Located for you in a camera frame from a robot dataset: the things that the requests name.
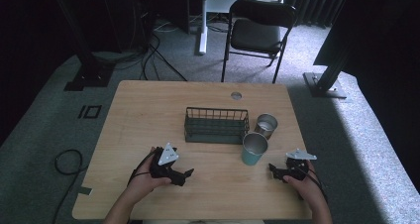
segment desk leg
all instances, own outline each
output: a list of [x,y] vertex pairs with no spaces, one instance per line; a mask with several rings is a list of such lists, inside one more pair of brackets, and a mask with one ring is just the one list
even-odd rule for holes
[[200,53],[202,55],[206,54],[207,50],[207,9],[206,9],[206,1],[203,0],[203,15],[202,15],[202,23],[201,23],[201,37],[200,37]]

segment human hand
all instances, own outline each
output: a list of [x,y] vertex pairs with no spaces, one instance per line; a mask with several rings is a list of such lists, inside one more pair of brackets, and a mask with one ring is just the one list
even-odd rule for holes
[[[319,182],[317,176],[314,174],[315,169],[313,165],[306,161],[309,166],[308,175]],[[317,183],[311,177],[306,176],[303,180],[298,180],[292,176],[285,175],[283,179],[296,189],[300,196],[309,204],[312,210],[314,223],[333,223],[331,219],[330,209],[324,194]]]
[[150,156],[145,162],[137,169],[136,176],[131,179],[129,185],[123,192],[124,198],[132,203],[136,204],[152,192],[155,188],[163,185],[170,184],[171,180],[168,177],[153,178],[150,174],[150,167],[154,155]]

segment chair backrest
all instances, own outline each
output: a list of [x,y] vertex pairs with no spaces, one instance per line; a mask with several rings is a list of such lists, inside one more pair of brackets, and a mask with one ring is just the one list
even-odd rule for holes
[[248,18],[256,23],[291,29],[296,22],[293,6],[261,0],[237,0],[230,8],[232,16]]

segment wire basket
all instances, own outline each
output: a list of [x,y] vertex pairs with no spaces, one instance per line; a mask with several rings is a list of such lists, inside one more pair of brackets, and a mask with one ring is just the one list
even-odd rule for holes
[[184,128],[185,142],[242,144],[248,110],[187,107]]

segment cup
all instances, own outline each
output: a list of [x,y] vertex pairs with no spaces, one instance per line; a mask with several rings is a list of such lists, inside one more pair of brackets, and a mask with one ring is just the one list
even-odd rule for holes
[[245,135],[242,147],[242,161],[245,165],[255,165],[260,157],[268,149],[268,141],[260,133],[249,133]]
[[255,132],[262,134],[268,140],[277,128],[277,120],[268,113],[263,113],[257,118]]

